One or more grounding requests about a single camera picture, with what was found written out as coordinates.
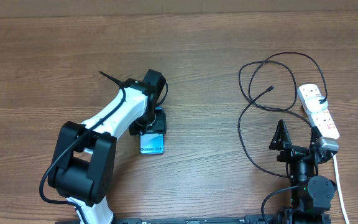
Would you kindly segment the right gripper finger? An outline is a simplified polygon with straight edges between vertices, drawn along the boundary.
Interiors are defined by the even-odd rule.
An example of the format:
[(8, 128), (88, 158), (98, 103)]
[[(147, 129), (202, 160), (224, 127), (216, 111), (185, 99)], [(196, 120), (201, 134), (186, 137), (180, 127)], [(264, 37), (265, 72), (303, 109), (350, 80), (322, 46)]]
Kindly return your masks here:
[(317, 126), (313, 126), (311, 128), (311, 137), (310, 137), (310, 144), (314, 145), (318, 141), (318, 139), (322, 136), (320, 130)]
[(284, 120), (279, 120), (273, 139), (270, 142), (269, 149), (282, 151), (289, 149), (292, 145), (291, 138)]

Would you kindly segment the Samsung Galaxy smartphone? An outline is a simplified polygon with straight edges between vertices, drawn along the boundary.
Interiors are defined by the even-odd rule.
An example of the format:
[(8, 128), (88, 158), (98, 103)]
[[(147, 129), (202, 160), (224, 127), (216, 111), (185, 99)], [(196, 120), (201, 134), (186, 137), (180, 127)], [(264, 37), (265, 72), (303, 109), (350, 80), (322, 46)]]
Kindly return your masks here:
[(140, 136), (140, 153), (145, 155), (164, 153), (164, 134), (145, 134)]

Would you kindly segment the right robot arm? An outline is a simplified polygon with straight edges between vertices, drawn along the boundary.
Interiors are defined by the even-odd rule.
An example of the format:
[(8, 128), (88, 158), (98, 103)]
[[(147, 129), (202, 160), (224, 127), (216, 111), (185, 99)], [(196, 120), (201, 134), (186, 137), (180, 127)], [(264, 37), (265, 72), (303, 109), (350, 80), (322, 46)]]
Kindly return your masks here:
[(311, 129), (312, 143), (308, 147), (292, 144), (284, 120), (280, 120), (269, 149), (279, 151), (278, 162), (286, 164), (287, 178), (290, 186), (277, 190), (262, 202), (261, 211), (267, 200), (282, 192), (291, 193), (291, 206), (279, 211), (271, 218), (265, 213), (262, 218), (266, 223), (330, 223), (325, 212), (331, 208), (337, 184), (318, 174), (318, 166), (331, 160), (338, 152), (339, 145), (335, 139), (324, 137), (317, 127)]

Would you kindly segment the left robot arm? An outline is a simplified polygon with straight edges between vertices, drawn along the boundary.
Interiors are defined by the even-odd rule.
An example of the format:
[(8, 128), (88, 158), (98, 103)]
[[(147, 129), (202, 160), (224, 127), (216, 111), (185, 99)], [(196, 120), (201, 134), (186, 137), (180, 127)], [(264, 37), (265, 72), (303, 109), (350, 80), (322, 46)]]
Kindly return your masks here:
[(106, 194), (117, 140), (125, 131), (140, 138), (141, 154), (164, 152), (167, 122), (160, 105), (168, 84), (162, 73), (148, 70), (141, 81), (110, 80), (119, 87), (115, 99), (92, 118), (61, 127), (51, 165), (39, 185), (43, 201), (74, 207), (75, 223), (114, 223)]

